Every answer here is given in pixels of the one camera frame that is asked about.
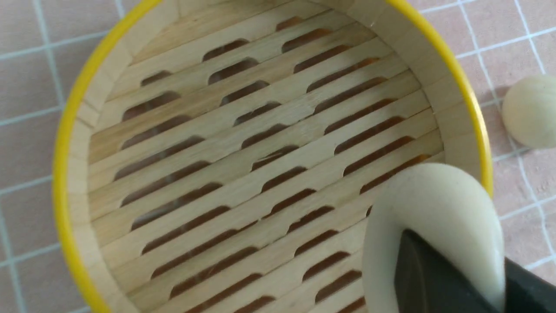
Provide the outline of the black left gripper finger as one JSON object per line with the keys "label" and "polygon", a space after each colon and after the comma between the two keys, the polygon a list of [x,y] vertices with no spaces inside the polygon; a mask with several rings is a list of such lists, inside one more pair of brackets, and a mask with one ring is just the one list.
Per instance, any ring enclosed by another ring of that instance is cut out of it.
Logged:
{"label": "black left gripper finger", "polygon": [[[506,259],[505,313],[553,313],[556,288]],[[417,233],[401,236],[394,287],[401,313],[496,313],[451,263]]]}

